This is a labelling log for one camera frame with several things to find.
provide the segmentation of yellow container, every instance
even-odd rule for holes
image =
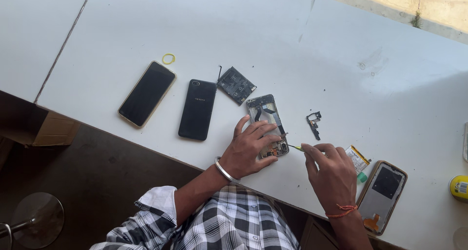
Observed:
[[[468,176],[458,175],[448,182],[448,190],[452,196],[464,203],[468,203]]]

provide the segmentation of yellow rubber band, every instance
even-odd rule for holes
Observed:
[[[164,61],[164,57],[166,57],[167,55],[171,55],[171,56],[172,56],[172,61],[170,61],[170,62]],[[167,53],[167,54],[165,54],[165,55],[162,57],[162,63],[163,63],[163,64],[171,64],[171,63],[173,63],[174,61],[176,61],[176,56],[173,55],[172,53]]]

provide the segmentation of green cap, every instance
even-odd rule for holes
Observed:
[[[360,180],[362,183],[367,181],[367,176],[364,174],[364,172],[361,172],[358,174],[358,180]]]

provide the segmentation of shirt sleeve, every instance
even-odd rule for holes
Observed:
[[[141,210],[90,250],[160,250],[176,233],[176,190],[172,186],[150,189],[135,202]]]

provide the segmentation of person's right hand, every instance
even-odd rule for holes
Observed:
[[[301,146],[305,150],[310,184],[325,213],[329,215],[343,213],[344,211],[340,210],[337,204],[340,206],[356,205],[356,170],[344,149],[335,148],[331,144],[311,146],[302,143]]]

